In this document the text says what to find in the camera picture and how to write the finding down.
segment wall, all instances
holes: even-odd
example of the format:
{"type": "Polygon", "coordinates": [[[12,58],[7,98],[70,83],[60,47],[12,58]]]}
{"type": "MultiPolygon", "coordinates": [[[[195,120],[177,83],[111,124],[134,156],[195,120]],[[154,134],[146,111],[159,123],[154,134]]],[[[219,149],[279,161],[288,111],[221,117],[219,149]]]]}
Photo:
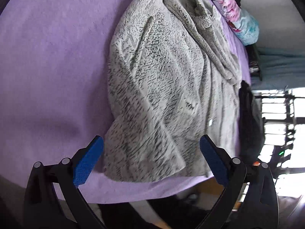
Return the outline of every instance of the wall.
{"type": "Polygon", "coordinates": [[[305,50],[305,23],[291,0],[242,0],[260,24],[261,47],[305,50]]]}

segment blue curtain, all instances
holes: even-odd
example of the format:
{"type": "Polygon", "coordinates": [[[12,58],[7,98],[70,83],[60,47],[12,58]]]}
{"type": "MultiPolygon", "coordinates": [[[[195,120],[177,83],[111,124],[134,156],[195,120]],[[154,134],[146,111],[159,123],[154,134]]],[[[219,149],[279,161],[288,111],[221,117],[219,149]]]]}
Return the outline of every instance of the blue curtain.
{"type": "Polygon", "coordinates": [[[251,77],[252,90],[305,87],[305,52],[258,48],[263,80],[251,77]]]}

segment mattress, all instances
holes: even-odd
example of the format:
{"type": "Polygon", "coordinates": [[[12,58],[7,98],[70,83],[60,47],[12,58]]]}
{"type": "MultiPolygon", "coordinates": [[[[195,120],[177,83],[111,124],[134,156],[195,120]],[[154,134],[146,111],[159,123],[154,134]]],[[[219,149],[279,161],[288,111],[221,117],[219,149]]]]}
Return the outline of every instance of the mattress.
{"type": "MultiPolygon", "coordinates": [[[[59,163],[95,135],[105,135],[113,122],[107,99],[109,42],[131,1],[10,0],[0,16],[2,177],[26,187],[36,161],[59,163]]],[[[250,82],[245,48],[222,23],[243,79],[250,82]]],[[[162,198],[208,178],[116,182],[103,175],[102,165],[103,157],[79,187],[88,203],[162,198]]]]}

